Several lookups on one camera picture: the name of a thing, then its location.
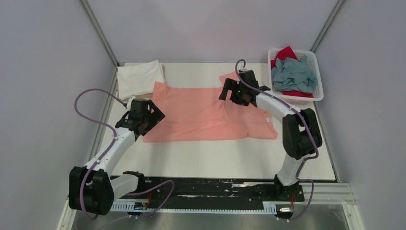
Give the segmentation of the salmon pink t shirt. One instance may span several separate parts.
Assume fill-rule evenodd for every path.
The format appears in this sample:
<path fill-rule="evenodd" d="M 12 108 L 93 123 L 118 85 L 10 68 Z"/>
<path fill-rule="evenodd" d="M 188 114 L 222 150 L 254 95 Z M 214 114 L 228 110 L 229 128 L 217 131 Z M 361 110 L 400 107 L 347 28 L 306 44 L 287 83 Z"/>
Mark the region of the salmon pink t shirt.
<path fill-rule="evenodd" d="M 152 101 L 165 115 L 145 143 L 171 141 L 276 139 L 272 116 L 253 105 L 219 100 L 222 88 L 173 88 L 156 82 Z"/>

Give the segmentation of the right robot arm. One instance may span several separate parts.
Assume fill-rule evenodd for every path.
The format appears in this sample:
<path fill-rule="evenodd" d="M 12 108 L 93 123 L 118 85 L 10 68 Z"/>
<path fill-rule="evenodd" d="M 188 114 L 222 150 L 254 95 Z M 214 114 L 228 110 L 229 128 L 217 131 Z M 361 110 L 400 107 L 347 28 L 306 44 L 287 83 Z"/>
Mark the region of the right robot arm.
<path fill-rule="evenodd" d="M 300 109 L 289 104 L 267 86 L 259 86 L 254 71 L 238 71 L 237 79 L 226 77 L 219 96 L 233 103 L 253 105 L 270 113 L 282 125 L 282 144 L 286 152 L 283 164 L 274 177 L 273 193 L 286 200 L 297 189 L 299 174 L 306 161 L 319 156 L 322 137 L 313 109 Z"/>

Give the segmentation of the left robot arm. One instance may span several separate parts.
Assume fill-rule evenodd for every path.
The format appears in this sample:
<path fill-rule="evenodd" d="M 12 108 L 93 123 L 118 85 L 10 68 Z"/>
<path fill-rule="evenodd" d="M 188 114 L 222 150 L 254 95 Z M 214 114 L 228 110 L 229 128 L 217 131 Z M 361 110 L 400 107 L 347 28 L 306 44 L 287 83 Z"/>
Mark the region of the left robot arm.
<path fill-rule="evenodd" d="M 115 126 L 110 141 L 84 166 L 75 166 L 69 173 L 68 205 L 87 214 L 106 215 L 114 201 L 131 194 L 146 194 L 145 177 L 140 172 L 125 171 L 114 176 L 113 170 L 124 153 L 160 121 L 164 113 L 151 99 L 134 99 L 129 110 Z"/>

